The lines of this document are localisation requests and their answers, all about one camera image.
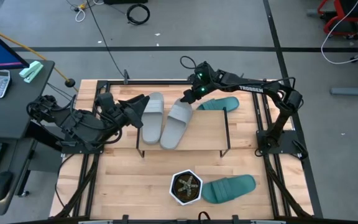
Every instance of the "succulent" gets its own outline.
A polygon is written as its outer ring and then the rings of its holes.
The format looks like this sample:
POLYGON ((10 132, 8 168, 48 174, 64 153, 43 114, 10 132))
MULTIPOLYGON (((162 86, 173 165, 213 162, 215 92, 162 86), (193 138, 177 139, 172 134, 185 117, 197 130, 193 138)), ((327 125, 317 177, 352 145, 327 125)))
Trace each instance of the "succulent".
POLYGON ((198 184, 191 184, 191 181, 193 180, 193 176, 190 176, 187 181, 179 179, 179 183, 183 184, 183 187, 179 188, 178 192, 182 192, 184 190, 187 191, 187 197, 190 197, 191 195, 191 189, 197 188, 198 184))

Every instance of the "white pot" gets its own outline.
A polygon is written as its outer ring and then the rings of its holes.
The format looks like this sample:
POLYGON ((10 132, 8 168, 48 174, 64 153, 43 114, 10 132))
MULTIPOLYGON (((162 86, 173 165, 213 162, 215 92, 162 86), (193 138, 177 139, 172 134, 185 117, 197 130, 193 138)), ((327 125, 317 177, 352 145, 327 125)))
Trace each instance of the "white pot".
POLYGON ((201 180, 201 178, 199 178, 193 171, 191 171, 191 170, 188 169, 188 170, 184 170, 184 171, 181 171, 181 172, 179 172, 179 173, 176 173, 176 174, 173 174, 173 175, 172 175, 171 187, 169 188, 169 194, 170 194, 179 204, 181 204, 181 205, 189 205, 189 204, 191 204, 191 203, 193 203, 193 202, 198 201, 199 199, 201 199, 201 191, 202 191, 202 189, 203 189, 203 180, 201 180), (185 172, 190 172, 191 174, 193 174, 193 175, 200 181, 200 191, 198 192, 198 196, 197 196, 194 200, 189 201, 189 202, 186 202, 186 203, 183 203, 181 200, 179 200, 179 198, 177 198, 177 197, 175 196, 175 194, 173 194, 173 192, 172 192, 172 187, 173 187, 173 181, 175 180, 175 177, 176 177, 177 175, 180 175, 180 174, 185 173, 185 172))

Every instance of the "hexagonal pot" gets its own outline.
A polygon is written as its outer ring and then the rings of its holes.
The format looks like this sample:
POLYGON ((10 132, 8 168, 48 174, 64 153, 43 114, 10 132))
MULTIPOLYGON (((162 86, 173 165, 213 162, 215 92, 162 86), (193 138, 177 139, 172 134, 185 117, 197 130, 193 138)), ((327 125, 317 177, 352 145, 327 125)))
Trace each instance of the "hexagonal pot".
POLYGON ((182 172, 176 173, 172 176, 171 187, 169 190, 169 194, 181 205, 188 205, 195 201, 201 199, 201 191, 203 189, 203 180, 199 178, 193 171, 184 170, 182 172), (179 180, 188 182, 190 176, 193 176, 191 181, 192 185, 197 185, 197 187, 192 187, 190 190, 190 196, 188 196, 187 190, 180 189, 184 187, 184 184, 179 180))

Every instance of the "potted plant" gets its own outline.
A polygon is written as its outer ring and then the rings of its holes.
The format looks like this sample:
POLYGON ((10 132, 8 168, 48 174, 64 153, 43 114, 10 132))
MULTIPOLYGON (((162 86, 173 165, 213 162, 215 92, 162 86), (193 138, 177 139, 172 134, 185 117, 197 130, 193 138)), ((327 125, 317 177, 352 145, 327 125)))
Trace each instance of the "potted plant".
POLYGON ((201 198, 203 180, 193 171, 184 170, 172 176, 169 194, 181 205, 188 205, 201 198))

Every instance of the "cable coil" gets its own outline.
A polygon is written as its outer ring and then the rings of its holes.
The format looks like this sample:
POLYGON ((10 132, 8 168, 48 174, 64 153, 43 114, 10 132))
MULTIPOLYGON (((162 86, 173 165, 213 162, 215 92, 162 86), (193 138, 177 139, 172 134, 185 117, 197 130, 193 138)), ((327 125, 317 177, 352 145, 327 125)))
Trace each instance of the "cable coil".
POLYGON ((135 4, 128 8, 126 15, 127 15, 128 23, 138 26, 138 25, 144 24, 145 22, 147 22, 150 19, 150 10, 148 9, 148 7, 146 7, 143 4, 135 4), (143 21, 137 21, 131 16, 132 10, 134 10, 137 7, 141 7, 142 9, 144 9, 147 12, 147 17, 143 21))

